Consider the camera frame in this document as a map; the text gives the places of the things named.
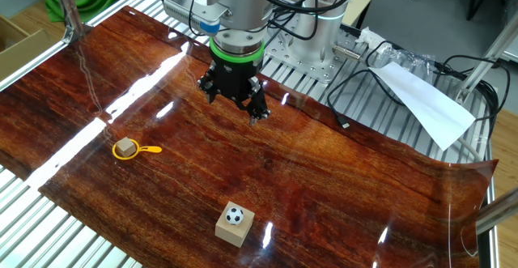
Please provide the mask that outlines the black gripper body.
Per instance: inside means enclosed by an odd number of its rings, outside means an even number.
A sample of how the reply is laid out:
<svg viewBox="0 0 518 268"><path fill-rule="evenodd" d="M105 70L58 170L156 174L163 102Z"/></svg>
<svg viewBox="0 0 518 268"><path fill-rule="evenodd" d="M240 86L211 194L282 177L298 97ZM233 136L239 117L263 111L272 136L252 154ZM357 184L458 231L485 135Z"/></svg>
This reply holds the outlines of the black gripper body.
<svg viewBox="0 0 518 268"><path fill-rule="evenodd" d="M210 77L222 96L247 100L259 92L256 75L262 67L262 57L247 62L243 62L243 58L240 58L240 62L231 62L216 55L212 58Z"/></svg>

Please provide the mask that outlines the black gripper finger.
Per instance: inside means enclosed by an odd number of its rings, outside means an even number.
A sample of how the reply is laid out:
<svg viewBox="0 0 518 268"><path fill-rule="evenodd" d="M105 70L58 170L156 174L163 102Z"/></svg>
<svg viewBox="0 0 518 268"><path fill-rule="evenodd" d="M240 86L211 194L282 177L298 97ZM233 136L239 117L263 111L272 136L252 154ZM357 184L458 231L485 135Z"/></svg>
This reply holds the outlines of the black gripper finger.
<svg viewBox="0 0 518 268"><path fill-rule="evenodd" d="M215 100L215 97L220 93L218 86L214 80L214 71L208 70L198 81L198 87L201 91L203 91L206 95L206 100L208 104L212 104Z"/></svg>
<svg viewBox="0 0 518 268"><path fill-rule="evenodd" d="M248 94L250 101L246 110L250 116L249 124L255 125L259 120L267 119L270 110L266 104L263 83L257 77L252 77L248 81L251 85L251 91Z"/></svg>

